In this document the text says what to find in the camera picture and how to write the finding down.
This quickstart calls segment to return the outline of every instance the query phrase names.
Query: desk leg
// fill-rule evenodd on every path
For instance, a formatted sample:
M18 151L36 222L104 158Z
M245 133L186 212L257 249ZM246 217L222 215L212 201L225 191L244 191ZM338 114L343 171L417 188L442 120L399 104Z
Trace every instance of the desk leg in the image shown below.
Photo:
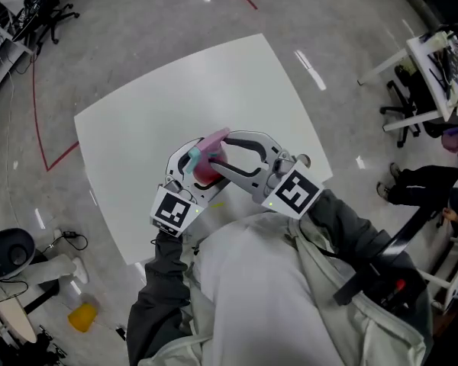
M415 115L410 118L405 118L404 120L399 120L391 124L383 125L383 131L401 129L406 126L412 126L413 124L420 124L421 122L425 122L426 120L436 119L439 117L440 117L440 113L438 110L429 111L428 113Z
M366 82L368 82L372 77L375 77L378 75L380 72L383 72L385 69L387 69L389 66L392 66L396 63L398 63L401 59L407 57L407 51L405 49L399 50L396 54L394 54L392 57L378 65L376 68L370 70L367 74L365 74L363 77L358 79L358 84L363 85Z

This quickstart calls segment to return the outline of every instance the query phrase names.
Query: yellow cup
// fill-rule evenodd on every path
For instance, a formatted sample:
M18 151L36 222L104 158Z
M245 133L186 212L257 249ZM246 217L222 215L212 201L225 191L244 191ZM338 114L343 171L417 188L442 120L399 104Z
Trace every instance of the yellow cup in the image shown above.
M68 315L68 320L74 328L80 332L86 332L96 317L97 310L89 303L84 303Z

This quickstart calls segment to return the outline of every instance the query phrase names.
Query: teal object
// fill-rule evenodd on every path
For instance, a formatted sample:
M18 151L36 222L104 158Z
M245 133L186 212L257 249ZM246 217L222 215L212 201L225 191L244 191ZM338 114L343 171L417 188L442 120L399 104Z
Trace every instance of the teal object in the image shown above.
M186 167L186 173L191 174L197 166L198 162L200 161L200 158L202 157L202 152L199 148L194 146L189 150L189 157L191 160L189 166Z

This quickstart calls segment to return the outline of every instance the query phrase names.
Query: white shirt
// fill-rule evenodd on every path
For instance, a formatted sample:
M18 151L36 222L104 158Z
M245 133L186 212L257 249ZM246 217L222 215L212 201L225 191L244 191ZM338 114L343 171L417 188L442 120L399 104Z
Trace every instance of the white shirt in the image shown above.
M196 256L194 274L215 304L214 337L203 347L202 364L342 365L298 252L283 231L251 223L221 228Z

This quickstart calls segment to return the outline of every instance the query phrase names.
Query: gray floor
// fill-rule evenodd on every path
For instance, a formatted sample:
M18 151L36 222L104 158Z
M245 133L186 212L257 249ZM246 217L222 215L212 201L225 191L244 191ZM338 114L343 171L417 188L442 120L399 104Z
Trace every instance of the gray floor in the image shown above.
M456 164L454 155L425 134L397 149L396 134L382 131L384 117L378 112L391 102L385 78L363 87L356 83L411 32L425 30L405 0L253 0L257 10L245 0L70 2L82 16L58 28L60 43L47 41L35 64L38 125L49 164L76 141L73 116L97 99L190 53L258 33L274 49L318 132L334 172L327 186L379 229L395 233L414 211L393 207L375 193L391 161L412 168ZM296 50L320 74L325 91L305 71ZM18 68L26 65L24 59ZM58 226L89 238L84 252L60 243L51 253L82 256L90 283L76 281L79 296L72 278L62 279L60 295L34 311L31 320L56 336L69 353L66 364L127 364L125 344L114 329L127 325L143 278L136 265L126 266L109 234L90 194L79 149L46 172L34 126L31 70L12 73L11 108L10 81L0 88L0 229L19 226L44 246ZM409 251L420 267L428 268L443 240L444 229L437 234L430 224ZM75 332L66 319L83 297L94 297L100 306L86 334Z

